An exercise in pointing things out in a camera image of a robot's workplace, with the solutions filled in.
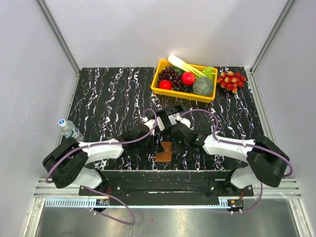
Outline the brown leather card holder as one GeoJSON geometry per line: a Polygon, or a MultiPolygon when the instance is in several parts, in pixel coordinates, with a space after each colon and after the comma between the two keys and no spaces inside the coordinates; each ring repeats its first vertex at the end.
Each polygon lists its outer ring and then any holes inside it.
{"type": "Polygon", "coordinates": [[[161,141],[160,145],[163,149],[162,152],[158,152],[155,156],[156,162],[171,162],[172,161],[172,142],[161,141]]]}

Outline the black card box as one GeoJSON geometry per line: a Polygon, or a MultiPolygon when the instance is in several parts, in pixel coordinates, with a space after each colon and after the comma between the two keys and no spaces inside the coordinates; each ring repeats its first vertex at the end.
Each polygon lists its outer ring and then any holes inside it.
{"type": "Polygon", "coordinates": [[[183,115],[185,112],[184,107],[180,104],[172,107],[165,108],[157,112],[158,128],[156,131],[171,132],[171,129],[176,124],[182,124],[176,121],[177,116],[188,119],[187,115],[183,115]]]}

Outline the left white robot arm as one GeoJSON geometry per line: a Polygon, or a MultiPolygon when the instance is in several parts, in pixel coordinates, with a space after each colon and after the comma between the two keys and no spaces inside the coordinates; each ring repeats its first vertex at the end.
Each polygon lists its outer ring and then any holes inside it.
{"type": "Polygon", "coordinates": [[[157,122],[149,120],[133,128],[128,133],[133,135],[133,140],[113,138],[103,142],[78,142],[74,138],[69,138],[63,141],[42,162],[47,171],[45,182],[53,183],[58,189],[70,184],[87,186],[96,195],[102,195],[107,189],[107,183],[98,171],[85,166],[95,161],[121,157],[132,149],[131,145],[153,135],[156,126],[157,122]]]}

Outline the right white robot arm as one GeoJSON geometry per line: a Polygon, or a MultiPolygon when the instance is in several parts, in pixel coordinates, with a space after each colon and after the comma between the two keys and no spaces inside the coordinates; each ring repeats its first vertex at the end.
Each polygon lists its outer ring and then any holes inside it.
{"type": "Polygon", "coordinates": [[[234,196],[243,188],[258,183],[277,188],[289,166],[289,158],[269,138],[238,140],[195,133],[182,123],[171,133],[181,150],[191,150],[205,155],[234,158],[248,164],[230,172],[225,191],[234,196]]]}

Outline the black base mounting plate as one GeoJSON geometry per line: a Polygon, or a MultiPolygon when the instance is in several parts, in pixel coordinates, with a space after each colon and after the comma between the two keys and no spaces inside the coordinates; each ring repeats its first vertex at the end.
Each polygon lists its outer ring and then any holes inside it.
{"type": "Polygon", "coordinates": [[[103,170],[103,190],[127,194],[202,194],[213,197],[251,197],[252,186],[238,189],[229,183],[230,171],[215,170],[103,170]]]}

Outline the green netted melon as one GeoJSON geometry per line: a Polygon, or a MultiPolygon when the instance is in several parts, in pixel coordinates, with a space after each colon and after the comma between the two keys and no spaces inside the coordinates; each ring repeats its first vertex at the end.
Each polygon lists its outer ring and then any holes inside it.
{"type": "Polygon", "coordinates": [[[193,83],[193,93],[200,96],[211,96],[213,89],[214,83],[208,77],[200,77],[193,83]]]}

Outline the red apple front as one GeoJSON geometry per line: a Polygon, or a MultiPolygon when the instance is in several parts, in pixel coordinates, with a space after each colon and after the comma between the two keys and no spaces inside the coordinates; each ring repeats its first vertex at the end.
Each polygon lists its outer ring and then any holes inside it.
{"type": "Polygon", "coordinates": [[[172,83],[167,79],[163,79],[159,82],[158,87],[159,87],[159,89],[171,90],[172,83]]]}

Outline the red apple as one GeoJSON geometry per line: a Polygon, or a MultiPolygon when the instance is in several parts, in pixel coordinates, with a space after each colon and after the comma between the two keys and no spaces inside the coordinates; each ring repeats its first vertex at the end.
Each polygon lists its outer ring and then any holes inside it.
{"type": "Polygon", "coordinates": [[[167,79],[163,79],[159,82],[158,87],[159,87],[159,89],[171,90],[172,83],[167,79]]]}
{"type": "Polygon", "coordinates": [[[195,82],[196,76],[191,72],[184,72],[181,79],[184,85],[191,86],[195,82]]]}

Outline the red apple back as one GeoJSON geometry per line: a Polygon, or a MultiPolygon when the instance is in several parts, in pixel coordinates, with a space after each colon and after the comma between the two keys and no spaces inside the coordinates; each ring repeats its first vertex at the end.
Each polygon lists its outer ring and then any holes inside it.
{"type": "Polygon", "coordinates": [[[191,86],[195,82],[196,76],[191,72],[184,72],[181,79],[184,85],[191,86]]]}

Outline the dark purple grape bunch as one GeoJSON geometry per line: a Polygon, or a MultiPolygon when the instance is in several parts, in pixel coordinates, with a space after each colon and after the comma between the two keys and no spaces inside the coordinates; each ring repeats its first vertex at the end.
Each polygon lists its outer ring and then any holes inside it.
{"type": "Polygon", "coordinates": [[[158,73],[158,79],[156,82],[156,88],[158,88],[159,82],[163,79],[167,79],[172,83],[172,90],[178,92],[191,93],[193,91],[192,86],[186,86],[182,83],[182,74],[173,71],[172,66],[165,67],[160,73],[158,73]]]}

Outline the green cucumber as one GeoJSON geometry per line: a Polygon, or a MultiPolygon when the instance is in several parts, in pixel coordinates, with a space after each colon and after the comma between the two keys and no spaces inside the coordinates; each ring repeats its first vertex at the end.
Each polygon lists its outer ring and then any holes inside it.
{"type": "Polygon", "coordinates": [[[177,67],[172,67],[173,71],[175,71],[176,73],[183,73],[184,71],[182,69],[179,69],[177,67]]]}

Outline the red cherry cluster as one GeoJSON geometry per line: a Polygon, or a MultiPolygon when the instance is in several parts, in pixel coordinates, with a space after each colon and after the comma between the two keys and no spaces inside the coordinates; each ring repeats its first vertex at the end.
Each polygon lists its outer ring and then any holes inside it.
{"type": "Polygon", "coordinates": [[[231,93],[235,94],[241,90],[246,82],[246,76],[243,76],[239,72],[221,72],[217,79],[217,84],[231,93]]]}

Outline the white green leek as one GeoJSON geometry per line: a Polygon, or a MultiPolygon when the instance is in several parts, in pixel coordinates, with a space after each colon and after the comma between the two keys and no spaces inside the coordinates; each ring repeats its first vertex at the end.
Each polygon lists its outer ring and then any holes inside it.
{"type": "Polygon", "coordinates": [[[172,66],[179,68],[185,72],[191,72],[197,78],[205,77],[205,74],[203,74],[201,71],[184,62],[182,59],[178,58],[175,55],[169,55],[167,60],[172,66]]]}

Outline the clear plastic water bottle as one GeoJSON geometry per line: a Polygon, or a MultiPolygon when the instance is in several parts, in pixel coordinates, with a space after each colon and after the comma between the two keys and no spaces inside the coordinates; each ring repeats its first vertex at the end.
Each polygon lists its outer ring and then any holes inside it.
{"type": "Polygon", "coordinates": [[[78,142],[84,141],[84,136],[79,131],[79,129],[70,120],[60,119],[58,121],[58,129],[60,134],[62,134],[66,139],[74,138],[78,142]]]}

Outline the aluminium frame rail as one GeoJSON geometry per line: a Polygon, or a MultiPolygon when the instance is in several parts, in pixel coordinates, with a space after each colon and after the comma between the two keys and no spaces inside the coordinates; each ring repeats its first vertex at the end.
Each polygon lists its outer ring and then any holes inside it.
{"type": "Polygon", "coordinates": [[[41,198],[47,207],[87,207],[87,208],[129,208],[147,209],[231,209],[233,200],[262,199],[300,199],[301,194],[294,179],[283,179],[277,188],[267,185],[254,185],[246,188],[242,195],[228,196],[212,192],[210,196],[197,191],[144,191],[123,192],[121,185],[115,185],[111,192],[123,204],[113,198],[97,195],[78,185],[70,185],[64,189],[57,189],[53,184],[39,179],[34,198],[41,198]]]}

